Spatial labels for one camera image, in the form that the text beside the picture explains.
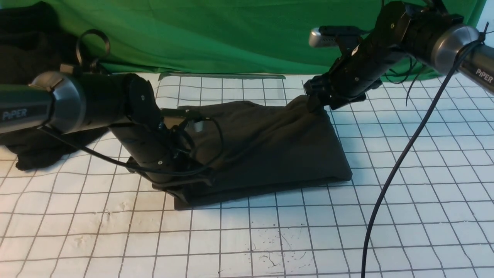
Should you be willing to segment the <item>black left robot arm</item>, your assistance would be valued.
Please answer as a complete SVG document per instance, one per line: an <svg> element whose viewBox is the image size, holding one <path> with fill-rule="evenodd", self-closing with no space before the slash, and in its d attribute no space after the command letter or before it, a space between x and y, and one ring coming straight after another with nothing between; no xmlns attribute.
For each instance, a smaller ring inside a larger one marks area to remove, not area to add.
<svg viewBox="0 0 494 278"><path fill-rule="evenodd" d="M153 88L136 74L103 75L49 71L32 84L2 85L1 132L38 128L95 157L125 167L151 181L156 188L194 183L212 186L210 162L190 157L184 142L188 125L208 121L199 112L159 108ZM64 139L64 134L108 128L129 152L124 163Z"/></svg>

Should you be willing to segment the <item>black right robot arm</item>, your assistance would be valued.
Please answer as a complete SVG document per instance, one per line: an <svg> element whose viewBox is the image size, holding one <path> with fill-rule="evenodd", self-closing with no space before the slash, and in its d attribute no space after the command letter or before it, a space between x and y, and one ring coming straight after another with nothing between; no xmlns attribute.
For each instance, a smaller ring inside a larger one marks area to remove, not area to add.
<svg viewBox="0 0 494 278"><path fill-rule="evenodd" d="M478 86L493 92L493 48L485 34L450 14L441 0L427 6L392 1L381 8L370 31L355 26L321 26L311 30L314 48L338 47L340 58L330 70L304 84L307 109L339 109L365 100L378 88L381 77L406 57L442 75L461 72Z"/></svg>

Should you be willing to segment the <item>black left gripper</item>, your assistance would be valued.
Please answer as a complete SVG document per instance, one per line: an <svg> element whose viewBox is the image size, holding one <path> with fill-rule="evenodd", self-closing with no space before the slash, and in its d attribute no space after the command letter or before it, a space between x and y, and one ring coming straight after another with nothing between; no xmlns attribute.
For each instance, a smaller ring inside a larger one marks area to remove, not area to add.
<svg viewBox="0 0 494 278"><path fill-rule="evenodd" d="M191 158L191 136L181 128L149 131L129 128L129 171L151 181L158 189L181 189L199 184L211 187L210 167Z"/></svg>

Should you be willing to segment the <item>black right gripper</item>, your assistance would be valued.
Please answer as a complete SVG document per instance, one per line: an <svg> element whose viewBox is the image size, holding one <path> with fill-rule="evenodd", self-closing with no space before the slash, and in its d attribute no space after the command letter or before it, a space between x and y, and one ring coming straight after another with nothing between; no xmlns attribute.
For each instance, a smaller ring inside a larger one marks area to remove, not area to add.
<svg viewBox="0 0 494 278"><path fill-rule="evenodd" d="M352 103L364 102L367 99L366 93L381 85L382 81L377 79L363 88L357 88L356 93L353 93L349 84L344 85L342 89L335 89L327 73L316 75L303 84L305 95L308 97L306 107L309 112L316 112L324 106L337 110Z"/></svg>

